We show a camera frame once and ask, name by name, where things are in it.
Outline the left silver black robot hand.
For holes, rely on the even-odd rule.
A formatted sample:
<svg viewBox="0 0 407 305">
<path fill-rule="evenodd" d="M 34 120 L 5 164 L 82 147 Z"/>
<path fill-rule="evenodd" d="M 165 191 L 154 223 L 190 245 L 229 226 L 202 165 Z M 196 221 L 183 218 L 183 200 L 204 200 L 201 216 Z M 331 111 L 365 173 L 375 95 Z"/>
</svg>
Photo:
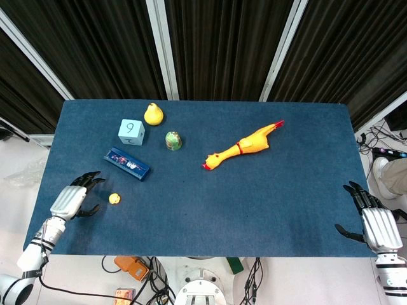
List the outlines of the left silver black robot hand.
<svg viewBox="0 0 407 305">
<path fill-rule="evenodd" d="M 93 187 L 105 181 L 96 177 L 99 174 L 100 171 L 84 173 L 63 188 L 50 208 L 51 215 L 69 221 L 75 217 L 91 217 L 96 214 L 100 208 L 99 204 L 91 210 L 83 210 L 82 203 Z"/>
</svg>

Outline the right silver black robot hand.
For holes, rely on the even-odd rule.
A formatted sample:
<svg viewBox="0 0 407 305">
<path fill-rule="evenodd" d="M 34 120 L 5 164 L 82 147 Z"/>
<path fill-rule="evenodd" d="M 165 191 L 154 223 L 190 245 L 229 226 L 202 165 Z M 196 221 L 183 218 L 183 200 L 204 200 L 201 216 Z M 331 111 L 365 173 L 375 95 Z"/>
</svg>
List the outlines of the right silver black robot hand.
<svg viewBox="0 0 407 305">
<path fill-rule="evenodd" d="M 403 243 L 393 211 L 353 181 L 343 188 L 353 199 L 361 218 L 362 233 L 352 233 L 339 224 L 335 224 L 336 230 L 348 239 L 367 244 L 375 254 L 398 252 Z"/>
</svg>

